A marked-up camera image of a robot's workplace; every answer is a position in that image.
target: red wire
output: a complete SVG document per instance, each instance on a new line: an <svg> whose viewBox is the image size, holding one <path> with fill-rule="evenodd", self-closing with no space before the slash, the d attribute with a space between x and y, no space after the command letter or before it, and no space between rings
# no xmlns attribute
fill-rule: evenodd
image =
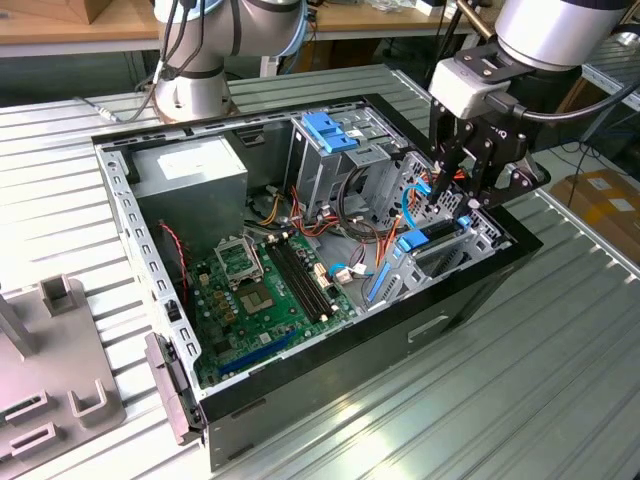
<svg viewBox="0 0 640 480"><path fill-rule="evenodd" d="M175 232L171 230L171 228L169 228L168 225L161 223L160 226L164 228L167 231L167 233L169 233L169 235L171 235L171 238L173 238L173 241L176 244L176 248L178 249L178 255L180 256L180 269L182 271L182 290L183 290L182 299L184 300L183 304L186 305L187 304L187 266L184 262L184 255L182 254L182 242L180 241L178 236L175 234Z"/></svg>

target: pci slot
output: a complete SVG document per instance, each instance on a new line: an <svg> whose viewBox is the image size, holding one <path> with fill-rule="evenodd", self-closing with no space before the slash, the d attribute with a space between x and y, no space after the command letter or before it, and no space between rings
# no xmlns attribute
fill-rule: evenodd
<svg viewBox="0 0 640 480"><path fill-rule="evenodd" d="M220 375L225 375L227 373L235 372L236 370L240 370L246 366L251 365L252 363L256 363L262 360L269 355L276 353L279 350L282 350L287 346L289 341L295 336L296 331L289 332L286 336L279 338L278 340L274 340L268 345L259 348L251 353L248 353L244 357L240 357L232 362L227 363L226 365L222 365L218 368Z"/></svg>

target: metal workbench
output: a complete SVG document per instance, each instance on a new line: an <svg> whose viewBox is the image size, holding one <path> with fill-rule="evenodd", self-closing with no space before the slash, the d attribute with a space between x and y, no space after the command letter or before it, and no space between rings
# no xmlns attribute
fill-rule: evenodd
<svg viewBox="0 0 640 480"><path fill-rule="evenodd" d="M231 90L245 112L377 92L419 128L428 123L424 93L382 66ZM127 115L140 97L97 101ZM148 108L127 128L157 123ZM0 110L3 292L60 272L80 279L127 412L120 427L26 479L210 476L206 451L175 444L144 360L150 321L89 142L121 128L73 101ZM631 479L640 469L640 284L633 265L545 195L509 207L543 251L473 321L218 477Z"/></svg>
<svg viewBox="0 0 640 480"><path fill-rule="evenodd" d="M610 38L582 67L582 76L608 94L614 94L640 77L640 49L625 47ZM640 90L625 98L624 103L639 111Z"/></svg>

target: blue plastic clip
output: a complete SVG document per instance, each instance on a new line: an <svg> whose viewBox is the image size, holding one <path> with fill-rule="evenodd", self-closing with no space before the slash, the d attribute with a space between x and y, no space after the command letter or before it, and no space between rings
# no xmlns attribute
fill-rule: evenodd
<svg viewBox="0 0 640 480"><path fill-rule="evenodd" d="M345 134L340 124L324 112L303 115L302 124L329 153L358 147L358 142Z"/></svg>
<svg viewBox="0 0 640 480"><path fill-rule="evenodd" d="M458 218L458 223L462 226L462 228L466 230L471 226L471 218L465 215L463 217Z"/></svg>
<svg viewBox="0 0 640 480"><path fill-rule="evenodd" d="M428 242L429 239L420 230L411 230L398 238L398 246L406 253L409 253Z"/></svg>

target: white label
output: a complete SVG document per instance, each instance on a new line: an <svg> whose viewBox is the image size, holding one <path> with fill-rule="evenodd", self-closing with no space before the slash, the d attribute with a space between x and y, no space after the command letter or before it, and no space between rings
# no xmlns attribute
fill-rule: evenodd
<svg viewBox="0 0 640 480"><path fill-rule="evenodd" d="M167 180L206 173L212 169L213 162L210 158L188 157L183 153L168 153L158 159L158 165Z"/></svg>
<svg viewBox="0 0 640 480"><path fill-rule="evenodd" d="M353 271L358 275L364 275L367 272L367 266L362 263L356 263L353 266Z"/></svg>
<svg viewBox="0 0 640 480"><path fill-rule="evenodd" d="M604 178L590 178L589 183L593 185L593 188L596 190L611 190L612 188Z"/></svg>
<svg viewBox="0 0 640 480"><path fill-rule="evenodd" d="M627 202L624 198L610 198L609 201L613 203L613 206L616 207L621 212L633 212L635 208L629 202Z"/></svg>
<svg viewBox="0 0 640 480"><path fill-rule="evenodd" d="M358 130L357 128L354 128L353 130L349 130L348 132L345 132L347 134L348 137L364 137L364 135L362 134L362 132L360 130Z"/></svg>
<svg viewBox="0 0 640 480"><path fill-rule="evenodd" d="M158 157L158 165L167 180L204 173L212 178L235 175L239 162L227 150L225 142L214 139L195 148L167 152Z"/></svg>
<svg viewBox="0 0 640 480"><path fill-rule="evenodd" d="M271 336L269 336L267 332L261 333L260 335L258 335L258 337L260 337L260 341L263 345L266 345L271 341Z"/></svg>

